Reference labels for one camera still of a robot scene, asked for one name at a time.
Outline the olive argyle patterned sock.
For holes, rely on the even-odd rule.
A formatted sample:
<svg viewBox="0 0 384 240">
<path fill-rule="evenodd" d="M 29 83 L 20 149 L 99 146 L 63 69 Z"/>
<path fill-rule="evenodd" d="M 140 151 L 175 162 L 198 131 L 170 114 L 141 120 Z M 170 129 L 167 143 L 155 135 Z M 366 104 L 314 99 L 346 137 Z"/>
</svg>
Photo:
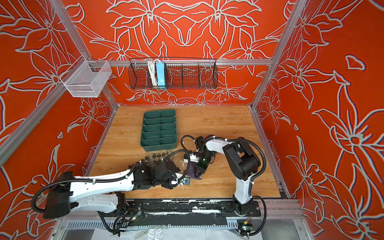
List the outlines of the olive argyle patterned sock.
<svg viewBox="0 0 384 240">
<path fill-rule="evenodd" d="M 147 163 L 156 163 L 159 164 L 164 160 L 164 158 L 171 154 L 171 151 L 164 151 L 164 152 L 150 152 L 148 153 L 143 159 L 141 159 L 141 163 L 147 164 Z"/>
</svg>

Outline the purple teal yellow sock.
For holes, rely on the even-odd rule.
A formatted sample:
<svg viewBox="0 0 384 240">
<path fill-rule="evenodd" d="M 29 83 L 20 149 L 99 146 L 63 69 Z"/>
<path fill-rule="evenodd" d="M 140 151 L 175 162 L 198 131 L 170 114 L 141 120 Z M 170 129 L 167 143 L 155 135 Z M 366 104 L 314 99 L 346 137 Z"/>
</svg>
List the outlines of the purple teal yellow sock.
<svg viewBox="0 0 384 240">
<path fill-rule="evenodd" d="M 195 163 L 195 162 L 191 162 L 190 163 L 190 166 L 188 167 L 188 169 L 187 169 L 187 174 L 186 174 L 186 176 L 187 177 L 190 177 L 191 179 L 195 179 L 195 180 L 202 180 L 202 176 L 199 176 L 199 177 L 196 177 L 195 176 L 195 173 L 196 173 L 196 171 L 195 171 L 195 166 L 197 165 L 197 163 Z"/>
</svg>

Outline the green divided organizer tray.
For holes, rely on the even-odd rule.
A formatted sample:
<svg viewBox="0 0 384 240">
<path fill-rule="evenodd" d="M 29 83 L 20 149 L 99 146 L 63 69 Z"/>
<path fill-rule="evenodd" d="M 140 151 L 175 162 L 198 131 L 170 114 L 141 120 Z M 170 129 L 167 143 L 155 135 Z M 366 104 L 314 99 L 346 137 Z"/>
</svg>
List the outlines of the green divided organizer tray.
<svg viewBox="0 0 384 240">
<path fill-rule="evenodd" d="M 174 109 L 147 111 L 143 115 L 140 146 L 146 152 L 175 149 L 178 145 L 177 117 Z"/>
</svg>

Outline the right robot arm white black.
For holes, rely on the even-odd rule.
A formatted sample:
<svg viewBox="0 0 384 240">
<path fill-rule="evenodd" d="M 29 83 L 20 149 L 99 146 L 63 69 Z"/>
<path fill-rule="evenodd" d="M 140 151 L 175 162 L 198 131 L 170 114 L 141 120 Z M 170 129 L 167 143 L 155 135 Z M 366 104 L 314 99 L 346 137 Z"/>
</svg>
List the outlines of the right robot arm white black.
<svg viewBox="0 0 384 240">
<path fill-rule="evenodd" d="M 245 216 L 251 212 L 254 180 L 264 173 L 267 166 L 265 154 L 258 145 L 242 137 L 225 139 L 209 135 L 194 138 L 184 135 L 181 146 L 187 151 L 185 161 L 193 163 L 193 168 L 187 170 L 187 175 L 194 179 L 205 174 L 217 154 L 224 155 L 236 177 L 233 203 L 227 213 Z"/>
</svg>

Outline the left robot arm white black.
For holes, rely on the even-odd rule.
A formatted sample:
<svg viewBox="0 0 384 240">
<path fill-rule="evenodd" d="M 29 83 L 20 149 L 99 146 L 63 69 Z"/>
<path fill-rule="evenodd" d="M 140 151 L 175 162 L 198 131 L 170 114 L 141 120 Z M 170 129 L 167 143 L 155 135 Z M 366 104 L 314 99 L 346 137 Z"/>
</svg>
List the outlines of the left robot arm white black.
<svg viewBox="0 0 384 240">
<path fill-rule="evenodd" d="M 38 190 L 31 200 L 31 208 L 43 214 L 44 219 L 57 219 L 73 211 L 84 209 L 112 213 L 125 207 L 125 200 L 114 203 L 113 200 L 101 201 L 100 197 L 108 193 L 111 198 L 118 193 L 148 190 L 161 186 L 172 190 L 185 178 L 180 169 L 171 160 L 177 154 L 188 155 L 180 149 L 163 157 L 158 162 L 139 161 L 128 170 L 95 177 L 74 176 L 73 172 L 64 172 L 57 180 Z"/>
</svg>

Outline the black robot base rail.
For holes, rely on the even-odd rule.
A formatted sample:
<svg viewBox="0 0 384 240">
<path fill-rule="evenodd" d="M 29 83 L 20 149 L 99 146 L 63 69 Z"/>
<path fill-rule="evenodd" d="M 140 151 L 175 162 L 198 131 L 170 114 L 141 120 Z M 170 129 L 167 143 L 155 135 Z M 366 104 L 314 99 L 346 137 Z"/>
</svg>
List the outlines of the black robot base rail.
<svg viewBox="0 0 384 240">
<path fill-rule="evenodd" d="M 233 199 L 138 199 L 127 200 L 126 209 L 102 213 L 111 227 L 115 219 L 125 216 L 122 228 L 128 227 L 208 227 L 237 228 L 238 222 L 261 220 L 257 201 L 242 214 Z"/>
</svg>

